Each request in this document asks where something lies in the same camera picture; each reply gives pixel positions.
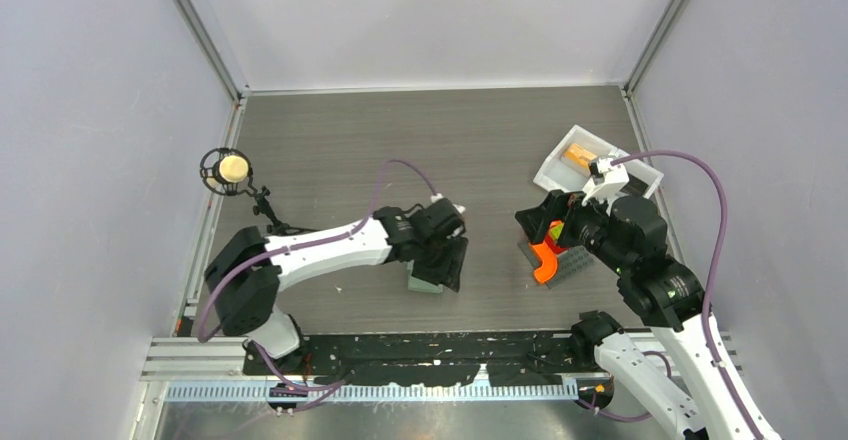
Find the green leather card holder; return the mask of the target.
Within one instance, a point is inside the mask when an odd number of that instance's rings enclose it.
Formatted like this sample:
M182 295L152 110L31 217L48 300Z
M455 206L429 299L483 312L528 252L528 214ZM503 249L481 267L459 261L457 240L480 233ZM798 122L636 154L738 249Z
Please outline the green leather card holder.
M408 262L406 264L406 272L407 272L407 288L416 293L424 293L424 294L441 294L444 291L444 287L442 285L435 285L425 280L421 280L413 275L414 263Z

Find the black credit card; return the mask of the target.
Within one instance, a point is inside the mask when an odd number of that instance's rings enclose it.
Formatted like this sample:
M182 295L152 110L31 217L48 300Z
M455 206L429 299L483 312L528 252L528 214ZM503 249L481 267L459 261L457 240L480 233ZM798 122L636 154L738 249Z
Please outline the black credit card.
M627 195L649 198L650 185L638 177L630 176L627 184L622 188L622 192Z

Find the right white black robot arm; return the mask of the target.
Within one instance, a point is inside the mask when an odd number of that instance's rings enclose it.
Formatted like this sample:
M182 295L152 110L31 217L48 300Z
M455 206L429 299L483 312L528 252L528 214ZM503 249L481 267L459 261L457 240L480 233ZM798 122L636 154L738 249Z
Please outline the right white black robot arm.
M554 190L515 219L533 245L543 244L552 224L561 223L558 246L582 247L613 271L624 303L664 347L685 385L651 364L604 312L586 313L572 326L577 366L609 373L671 439L779 438L719 342L701 282L669 254L667 224L652 201L624 196L599 202Z

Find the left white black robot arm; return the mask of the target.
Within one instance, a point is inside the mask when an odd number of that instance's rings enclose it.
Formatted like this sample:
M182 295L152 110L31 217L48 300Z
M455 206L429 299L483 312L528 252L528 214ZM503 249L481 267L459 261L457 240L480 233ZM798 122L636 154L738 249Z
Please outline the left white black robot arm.
M424 207L386 206L358 222L304 235L243 228L206 269L210 295L195 322L198 338L244 336L280 372L296 373L307 349L293 317L277 306L279 293L329 273L386 263L406 263L412 278L457 292L468 247L464 213L435 195Z

